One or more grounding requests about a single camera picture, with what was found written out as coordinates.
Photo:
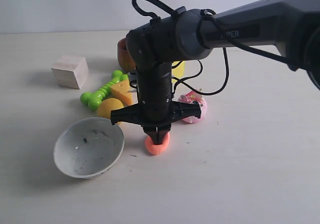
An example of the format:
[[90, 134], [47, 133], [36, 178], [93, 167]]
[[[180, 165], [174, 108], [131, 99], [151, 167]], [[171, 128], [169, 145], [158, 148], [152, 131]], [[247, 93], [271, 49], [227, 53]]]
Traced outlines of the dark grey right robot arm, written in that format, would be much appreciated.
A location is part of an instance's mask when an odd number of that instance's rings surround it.
[[223, 13], [185, 7], [172, 9], [159, 0], [132, 0], [149, 23], [128, 32], [127, 50], [135, 62], [137, 103], [114, 110], [112, 124], [140, 125], [159, 145], [171, 124], [200, 117], [196, 102], [173, 100], [172, 63], [200, 61], [214, 48], [238, 47], [305, 70], [320, 83], [320, 0], [261, 0]]

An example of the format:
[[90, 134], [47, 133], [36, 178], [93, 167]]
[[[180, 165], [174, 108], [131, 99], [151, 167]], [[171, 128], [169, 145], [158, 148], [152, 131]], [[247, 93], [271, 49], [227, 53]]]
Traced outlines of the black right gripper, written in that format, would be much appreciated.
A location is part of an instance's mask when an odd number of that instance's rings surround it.
[[111, 111], [111, 123], [140, 125], [147, 135], [145, 144], [156, 145], [169, 143], [172, 123], [190, 116], [200, 118], [197, 102], [173, 101], [171, 70], [171, 63], [158, 64], [148, 70], [137, 66], [137, 103]]

